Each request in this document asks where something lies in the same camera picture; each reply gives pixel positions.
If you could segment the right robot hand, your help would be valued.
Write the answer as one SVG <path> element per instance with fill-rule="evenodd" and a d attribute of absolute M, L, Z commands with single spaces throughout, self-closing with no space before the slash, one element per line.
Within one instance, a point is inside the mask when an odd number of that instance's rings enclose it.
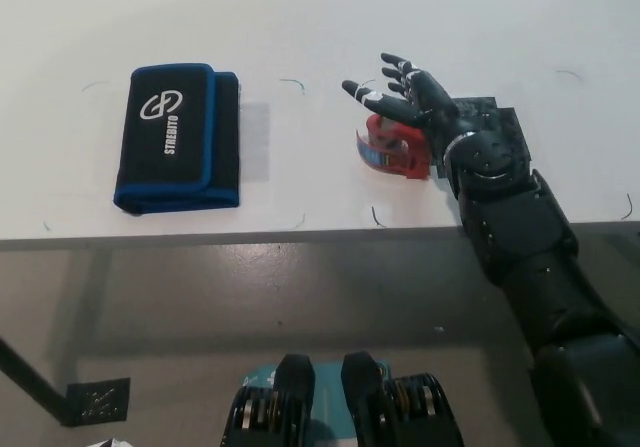
<path fill-rule="evenodd" d="M 440 146 L 477 132 L 462 118 L 453 99 L 429 72 L 389 53 L 382 53 L 381 59 L 387 64 L 382 68 L 382 74 L 392 79 L 388 88 L 399 97 L 372 90 L 352 80 L 342 82 L 343 90 L 370 111 L 419 129 L 431 142 Z"/>

